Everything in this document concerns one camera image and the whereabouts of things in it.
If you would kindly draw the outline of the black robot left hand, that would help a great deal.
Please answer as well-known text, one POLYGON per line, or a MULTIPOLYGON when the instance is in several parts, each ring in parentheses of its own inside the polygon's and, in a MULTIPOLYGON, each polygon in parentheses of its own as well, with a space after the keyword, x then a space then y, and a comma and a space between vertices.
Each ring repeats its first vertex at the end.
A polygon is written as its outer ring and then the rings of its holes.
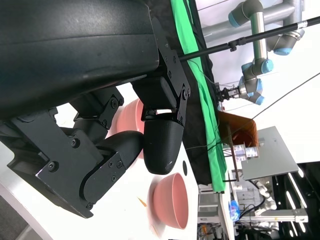
POLYGON ((166 175, 190 86, 141 0, 0 3, 0 141, 8 167, 88 219, 140 153, 166 175))

